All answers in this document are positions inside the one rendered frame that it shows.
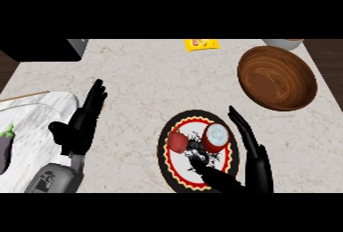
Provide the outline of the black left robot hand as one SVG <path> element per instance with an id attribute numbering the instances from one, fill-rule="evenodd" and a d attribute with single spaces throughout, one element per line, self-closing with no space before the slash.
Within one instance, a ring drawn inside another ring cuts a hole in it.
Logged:
<path id="1" fill-rule="evenodd" d="M 82 106 L 77 108 L 68 123 L 53 121 L 48 130 L 53 141 L 62 146 L 65 156 L 84 155 L 93 144 L 97 118 L 108 97 L 103 81 L 97 79 L 88 91 Z"/>

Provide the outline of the white marble cutting board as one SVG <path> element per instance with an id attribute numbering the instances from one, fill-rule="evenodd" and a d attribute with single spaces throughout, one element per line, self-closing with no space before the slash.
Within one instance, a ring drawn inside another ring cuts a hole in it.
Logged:
<path id="1" fill-rule="evenodd" d="M 78 108 L 69 92 L 48 92 L 0 101 L 0 133 L 13 125 L 14 139 L 7 171 L 0 175 L 0 193 L 20 193 L 48 163 L 69 165 L 54 144 L 48 124 L 68 123 Z"/>

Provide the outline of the yellow snack bag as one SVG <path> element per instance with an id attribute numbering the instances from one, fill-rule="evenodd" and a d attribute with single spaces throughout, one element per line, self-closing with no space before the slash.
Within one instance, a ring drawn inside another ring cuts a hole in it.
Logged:
<path id="1" fill-rule="evenodd" d="M 185 50 L 187 52 L 219 49 L 220 43 L 217 39 L 186 39 L 185 40 Z"/>

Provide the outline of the black rimmed patterned plate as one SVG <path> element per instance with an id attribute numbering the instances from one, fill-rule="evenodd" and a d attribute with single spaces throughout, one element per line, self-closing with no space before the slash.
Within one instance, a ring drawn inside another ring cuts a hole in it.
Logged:
<path id="1" fill-rule="evenodd" d="M 211 123 L 219 123 L 224 126 L 230 138 L 230 142 L 217 153 L 207 152 L 201 144 L 205 127 Z M 187 147 L 180 154 L 167 145 L 167 136 L 171 131 L 183 134 L 187 139 Z M 201 176 L 195 172 L 189 162 L 192 155 L 205 162 L 208 167 L 220 170 L 233 177 L 236 176 L 239 152 L 235 135 L 219 116 L 201 110 L 179 113 L 165 123 L 156 145 L 158 167 L 164 181 L 177 193 L 219 193 L 205 184 Z"/>

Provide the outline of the purple eggplant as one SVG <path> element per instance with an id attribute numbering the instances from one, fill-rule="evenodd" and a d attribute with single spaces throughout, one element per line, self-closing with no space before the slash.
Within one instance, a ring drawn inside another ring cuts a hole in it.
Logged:
<path id="1" fill-rule="evenodd" d="M 0 133 L 0 175 L 7 171 L 13 139 L 13 125 L 9 125 L 7 130 Z"/>

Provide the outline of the grey cylindrical container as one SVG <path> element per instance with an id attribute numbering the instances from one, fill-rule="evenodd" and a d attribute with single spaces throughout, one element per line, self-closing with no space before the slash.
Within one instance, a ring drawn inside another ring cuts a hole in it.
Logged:
<path id="1" fill-rule="evenodd" d="M 298 47 L 303 39 L 263 39 L 263 42 L 266 45 L 275 46 L 289 51 Z"/>

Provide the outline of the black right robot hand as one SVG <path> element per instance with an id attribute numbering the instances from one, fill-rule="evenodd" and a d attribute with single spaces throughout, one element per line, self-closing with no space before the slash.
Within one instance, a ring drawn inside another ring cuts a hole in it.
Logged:
<path id="1" fill-rule="evenodd" d="M 196 157 L 189 158 L 192 167 L 205 184 L 220 193 L 272 193 L 273 178 L 264 145 L 257 143 L 250 124 L 236 112 L 233 106 L 229 107 L 227 116 L 238 128 L 247 150 L 245 185 L 241 185 L 227 173 L 208 167 Z"/>

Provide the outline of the brown wooden bowl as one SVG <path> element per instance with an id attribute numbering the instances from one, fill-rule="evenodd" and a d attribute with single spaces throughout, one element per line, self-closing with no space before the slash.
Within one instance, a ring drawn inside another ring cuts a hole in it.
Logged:
<path id="1" fill-rule="evenodd" d="M 275 46 L 257 46 L 244 52 L 236 77 L 250 99 L 272 111 L 300 110 L 316 97 L 318 83 L 306 62 Z"/>

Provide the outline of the black appliance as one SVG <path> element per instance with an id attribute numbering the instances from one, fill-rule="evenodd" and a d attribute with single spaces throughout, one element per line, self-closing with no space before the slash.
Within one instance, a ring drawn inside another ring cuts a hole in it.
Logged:
<path id="1" fill-rule="evenodd" d="M 78 62 L 87 39 L 0 39 L 0 50 L 16 62 Z"/>

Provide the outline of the red bell pepper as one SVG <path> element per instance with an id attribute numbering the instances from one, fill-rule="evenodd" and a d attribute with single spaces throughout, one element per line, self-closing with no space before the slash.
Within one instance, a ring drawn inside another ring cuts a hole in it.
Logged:
<path id="1" fill-rule="evenodd" d="M 187 148 L 187 137 L 179 131 L 170 131 L 167 136 L 167 146 L 177 154 Z"/>

